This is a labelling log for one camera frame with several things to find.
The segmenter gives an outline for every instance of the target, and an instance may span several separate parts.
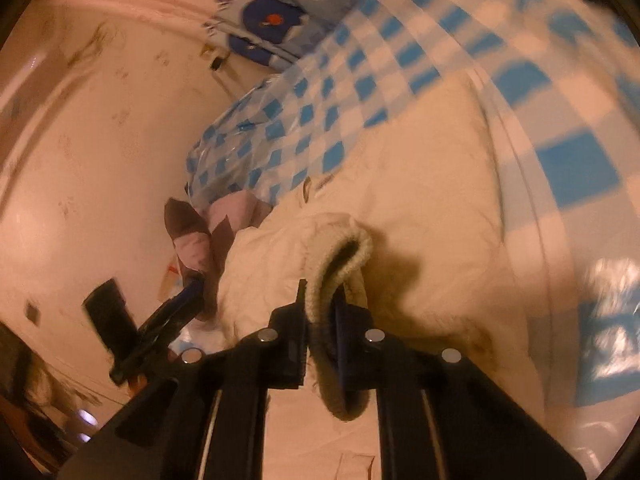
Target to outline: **silver screw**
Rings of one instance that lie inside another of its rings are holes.
[[[380,343],[384,338],[385,333],[379,328],[369,328],[369,330],[364,333],[364,339],[370,343]]]
[[[278,331],[273,328],[263,328],[258,332],[258,339],[261,343],[270,343],[276,341],[278,338]]]
[[[455,348],[445,348],[440,355],[447,363],[455,364],[462,361],[462,354]]]
[[[199,348],[187,348],[180,354],[180,359],[182,359],[183,363],[191,365],[202,359],[203,355],[204,352]]]

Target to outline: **cream garment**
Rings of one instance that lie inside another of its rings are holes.
[[[305,272],[304,229],[317,226],[318,215],[327,214],[352,217],[372,237],[371,257],[362,275],[367,306],[377,326],[415,348],[442,344],[459,348],[543,421],[542,387],[527,355],[526,318],[502,244],[491,137],[466,75],[446,78],[398,118],[364,130],[333,179],[323,186],[306,183],[306,189],[284,197],[259,229],[238,234],[218,295],[221,322],[234,338],[264,326],[271,310],[293,301],[294,276],[303,277]],[[308,393],[277,394],[281,399],[307,396],[305,413],[322,418],[316,412],[321,406]],[[371,432],[377,433],[373,404],[363,420],[334,419],[333,424],[351,434],[349,424],[368,421],[371,428],[362,430],[360,437],[370,438]],[[279,450],[272,463],[282,470],[295,462],[293,455],[316,463],[311,440],[318,442],[318,452],[331,442],[340,457],[345,452],[371,453],[368,448],[342,446],[340,432],[316,436],[315,428],[321,424],[315,420],[314,429],[305,430],[304,418],[299,419],[298,429],[309,431],[303,439],[308,447],[300,452],[278,447],[279,438],[286,441],[295,433],[291,428],[295,421],[281,420],[287,419],[286,403],[276,401],[274,406],[280,416],[270,417],[274,426],[268,434],[275,440],[267,443],[267,449]],[[318,478],[335,477],[338,463],[329,462],[323,466],[326,476]],[[293,478],[267,470],[274,478]],[[303,470],[298,473],[308,478]]]

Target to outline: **checkered tablecloth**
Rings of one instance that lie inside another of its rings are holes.
[[[275,203],[457,70],[494,139],[548,429],[594,478],[640,413],[640,319],[595,320],[582,296],[597,259],[640,262],[640,50],[622,22],[581,0],[361,0],[204,132],[187,160],[191,200],[249,188]],[[630,358],[601,378],[603,323],[628,334]]]

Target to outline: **white floor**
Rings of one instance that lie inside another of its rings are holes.
[[[163,205],[185,197],[185,154],[268,72],[235,58],[214,78],[201,43],[140,22],[64,10],[56,23],[76,75],[25,127],[22,162],[4,161],[0,319],[62,373],[124,402],[82,300],[115,276],[137,323],[156,309],[172,256]]]

